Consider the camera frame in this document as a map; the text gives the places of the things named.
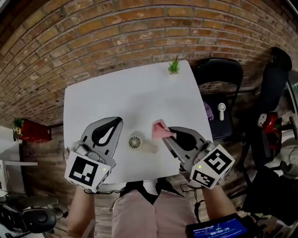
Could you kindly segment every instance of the tablet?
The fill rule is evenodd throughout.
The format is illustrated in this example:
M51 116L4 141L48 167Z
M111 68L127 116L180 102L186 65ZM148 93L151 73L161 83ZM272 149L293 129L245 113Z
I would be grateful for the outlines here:
M188 238L254 238L256 236L250 224L245 223L237 214L187 225L186 233Z

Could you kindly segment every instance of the white table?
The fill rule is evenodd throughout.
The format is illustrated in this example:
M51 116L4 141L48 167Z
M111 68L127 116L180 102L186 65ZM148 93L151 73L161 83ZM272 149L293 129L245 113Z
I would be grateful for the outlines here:
M168 73L169 63L158 63L108 73L71 85L65 90L64 145L71 147L86 127L105 117L123 119L123 129L113 156L117 165L105 183L156 179L178 174L174 159L161 139L154 140L156 154L133 151L128 138L140 131L151 139L152 123L198 131L212 141L210 126L194 75L180 61L178 75Z

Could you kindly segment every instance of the person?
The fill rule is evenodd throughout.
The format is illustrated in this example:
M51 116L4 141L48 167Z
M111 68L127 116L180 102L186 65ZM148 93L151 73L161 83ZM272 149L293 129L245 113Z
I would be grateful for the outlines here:
M186 225L197 223L190 202L165 178L156 184L158 195L148 193L143 181L127 183L115 202L112 238L184 238ZM209 219L221 218L236 209L221 186L203 188ZM93 237L95 196L77 187L68 215L68 236Z

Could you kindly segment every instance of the blue screen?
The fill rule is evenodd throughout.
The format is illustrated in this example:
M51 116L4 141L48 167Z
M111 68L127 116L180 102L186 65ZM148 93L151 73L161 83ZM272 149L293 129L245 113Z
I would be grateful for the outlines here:
M247 229L236 219L222 222L193 231L195 238L234 238L247 232Z

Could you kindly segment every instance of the fan grille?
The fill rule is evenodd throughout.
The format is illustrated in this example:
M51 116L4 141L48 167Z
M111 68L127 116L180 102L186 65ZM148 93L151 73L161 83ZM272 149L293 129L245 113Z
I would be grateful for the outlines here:
M141 138L138 136L131 136L129 138L129 146L133 149L138 149L141 146Z

